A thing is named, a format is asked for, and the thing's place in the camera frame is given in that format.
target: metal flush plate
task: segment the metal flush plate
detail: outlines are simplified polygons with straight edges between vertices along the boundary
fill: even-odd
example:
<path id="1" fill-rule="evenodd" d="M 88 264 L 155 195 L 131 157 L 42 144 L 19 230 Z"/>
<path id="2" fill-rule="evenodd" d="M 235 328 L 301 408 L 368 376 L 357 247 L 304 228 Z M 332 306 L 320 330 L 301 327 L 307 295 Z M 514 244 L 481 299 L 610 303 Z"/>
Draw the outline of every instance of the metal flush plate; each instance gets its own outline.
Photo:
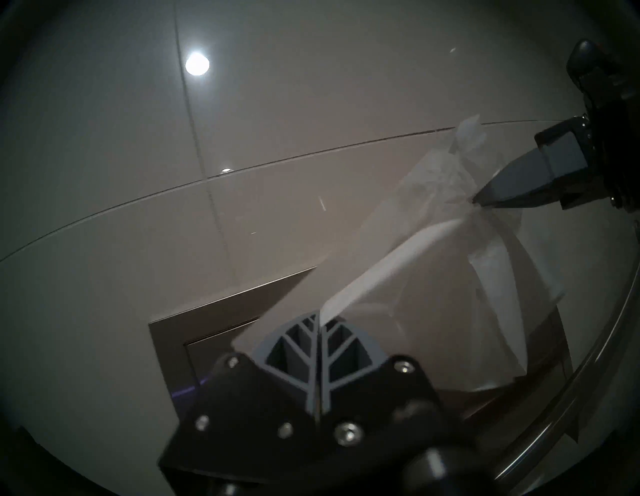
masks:
<path id="1" fill-rule="evenodd" d="M 176 413 L 193 404 L 216 359 L 231 341 L 302 281 L 313 268 L 227 296 L 149 324 Z"/>

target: metal bolt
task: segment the metal bolt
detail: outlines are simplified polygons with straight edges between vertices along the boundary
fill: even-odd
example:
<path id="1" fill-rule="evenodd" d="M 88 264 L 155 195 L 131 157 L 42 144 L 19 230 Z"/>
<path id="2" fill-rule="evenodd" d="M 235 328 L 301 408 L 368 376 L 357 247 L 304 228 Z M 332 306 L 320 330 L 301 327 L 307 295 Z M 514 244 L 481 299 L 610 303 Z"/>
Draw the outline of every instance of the metal bolt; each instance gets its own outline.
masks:
<path id="1" fill-rule="evenodd" d="M 206 415 L 199 416 L 196 420 L 196 429 L 202 432 L 207 427 L 209 427 L 209 418 Z"/>
<path id="2" fill-rule="evenodd" d="M 364 431 L 358 424 L 343 422 L 333 431 L 333 437 L 340 446 L 355 446 L 364 437 Z"/>
<path id="3" fill-rule="evenodd" d="M 407 362 L 406 360 L 398 360 L 394 363 L 394 368 L 403 374 L 410 374 L 415 370 L 415 367 L 411 362 Z"/>
<path id="4" fill-rule="evenodd" d="M 278 437 L 280 439 L 290 438 L 293 435 L 293 426 L 288 422 L 285 422 L 278 429 Z"/>

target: wall tile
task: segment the wall tile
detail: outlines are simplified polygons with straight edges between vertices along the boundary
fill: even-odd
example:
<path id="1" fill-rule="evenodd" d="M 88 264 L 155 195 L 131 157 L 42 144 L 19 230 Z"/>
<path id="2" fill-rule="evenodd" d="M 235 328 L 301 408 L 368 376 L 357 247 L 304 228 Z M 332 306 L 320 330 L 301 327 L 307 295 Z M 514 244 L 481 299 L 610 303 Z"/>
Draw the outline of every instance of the wall tile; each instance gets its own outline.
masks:
<path id="1" fill-rule="evenodd" d="M 584 111 L 563 65 L 489 2 L 177 2 L 209 176 L 457 125 Z"/>
<path id="2" fill-rule="evenodd" d="M 233 285 L 205 186 L 55 233 L 0 263 L 5 413 L 117 494 L 165 494 L 177 425 L 148 322 Z"/>
<path id="3" fill-rule="evenodd" d="M 240 284 L 320 262 L 437 140 L 432 133 L 381 141 L 210 181 Z"/>
<path id="4" fill-rule="evenodd" d="M 88 215 L 202 178 L 172 3 L 72 3 L 0 93 L 0 259 Z"/>

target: white tissue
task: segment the white tissue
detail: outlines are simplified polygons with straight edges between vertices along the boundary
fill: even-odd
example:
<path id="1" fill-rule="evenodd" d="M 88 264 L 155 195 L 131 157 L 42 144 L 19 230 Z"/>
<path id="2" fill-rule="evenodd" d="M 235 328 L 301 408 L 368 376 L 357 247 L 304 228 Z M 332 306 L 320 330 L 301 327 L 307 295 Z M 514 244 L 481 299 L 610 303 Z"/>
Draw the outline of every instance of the white tissue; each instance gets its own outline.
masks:
<path id="1" fill-rule="evenodd" d="M 527 372 L 527 336 L 562 295 L 552 250 L 519 211 L 469 198 L 502 166 L 478 116 L 429 151 L 350 240 L 233 345 L 320 309 L 416 358 L 434 387 L 475 391 Z"/>

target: metal rail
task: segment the metal rail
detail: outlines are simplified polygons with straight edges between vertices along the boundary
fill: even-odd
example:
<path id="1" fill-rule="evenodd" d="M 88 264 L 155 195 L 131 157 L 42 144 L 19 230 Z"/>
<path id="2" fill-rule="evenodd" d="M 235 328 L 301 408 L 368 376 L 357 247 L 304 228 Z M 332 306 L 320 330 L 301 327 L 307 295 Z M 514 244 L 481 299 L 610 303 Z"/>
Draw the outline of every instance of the metal rail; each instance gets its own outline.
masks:
<path id="1" fill-rule="evenodd" d="M 505 450 L 495 467 L 495 480 L 506 492 L 545 457 L 578 416 L 603 378 L 612 358 L 634 328 L 630 312 L 640 295 L 640 254 L 624 300 L 580 367 L 545 410 Z"/>

